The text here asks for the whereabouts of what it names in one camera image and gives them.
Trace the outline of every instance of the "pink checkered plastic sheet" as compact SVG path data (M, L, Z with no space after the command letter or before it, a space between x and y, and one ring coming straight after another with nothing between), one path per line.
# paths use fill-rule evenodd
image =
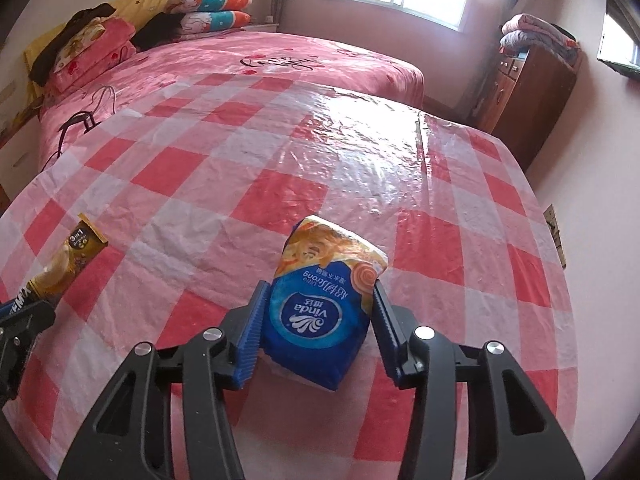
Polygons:
M79 212L110 245L63 297L4 409L52 478L132 346L181 344L246 304L309 214L385 251L383 285L418 322L458 343L504 342L572 434L577 357L562 267L522 171L487 134L308 82L174 83L80 137L17 197L0 219L0 300L42 269ZM413 395L386 377L371 330L337 392L260 356L226 399L250 480L397 477ZM461 422L460 439L466 431ZM458 475L464 463L459 446Z

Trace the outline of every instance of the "pink pillow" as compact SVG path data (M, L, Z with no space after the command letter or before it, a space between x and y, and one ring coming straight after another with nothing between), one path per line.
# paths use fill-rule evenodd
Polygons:
M50 83L58 92L64 92L71 85L81 86L78 85L77 81L83 75L88 73L98 62L104 60L105 57L112 55L113 52L119 52L121 47L129 43L129 40L136 33L136 28L121 18L110 18L102 22L102 26L104 27L104 34L98 40L78 54L62 70L52 72L49 75ZM94 74L92 79L100 75L95 71L92 71L92 73Z
M76 79L71 85L65 88L62 92L58 90L58 87L54 84L55 74L52 74L44 87L45 94L48 98L52 99L53 103L59 102L62 98L67 97L76 90L82 88L84 85L89 84L91 81L100 77L102 74L110 70L111 68L119 65L123 61L126 61L131 56L136 54L136 48L127 41L123 46L120 46L105 57L103 57L98 63L93 65L89 70L84 72L78 79Z

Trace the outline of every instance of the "cabinet drawer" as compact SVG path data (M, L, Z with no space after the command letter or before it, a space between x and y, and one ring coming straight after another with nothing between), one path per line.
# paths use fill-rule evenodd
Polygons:
M477 128L488 134L492 133L495 125L500 120L500 115L511 97L515 81L499 72L494 83L494 91L488 96L482 110L482 115L478 121Z
M13 200L38 174L40 122L33 118L0 149L0 186Z
M513 58L511 57L502 57L500 58L500 63L498 65L498 70L500 72L502 72L503 74L509 75L509 72L511 71L511 62L513 61Z
M508 76L511 77L514 81L516 81L520 76L522 67L524 66L524 62L524 59L514 59L513 63L511 63L511 68L509 69Z

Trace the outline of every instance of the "drawer handle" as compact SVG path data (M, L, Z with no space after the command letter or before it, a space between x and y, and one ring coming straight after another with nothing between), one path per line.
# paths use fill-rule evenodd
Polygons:
M13 163L12 168L17 168L18 166L20 166L28 156L29 152L23 153L20 158Z

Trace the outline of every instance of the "headboard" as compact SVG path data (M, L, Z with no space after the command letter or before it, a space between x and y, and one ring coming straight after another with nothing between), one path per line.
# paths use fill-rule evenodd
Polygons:
M167 0L113 0L108 2L112 7L116 9L113 13L114 16L119 16L129 23L132 23L136 30L140 30L146 22L148 22L153 16L164 9ZM61 23L57 27L48 30L36 40L31 43L24 50L24 62L27 65L27 71L31 70L31 65L38 57L38 54L49 44L53 38L65 27L66 23ZM37 99L42 90L38 85L29 82L29 101Z

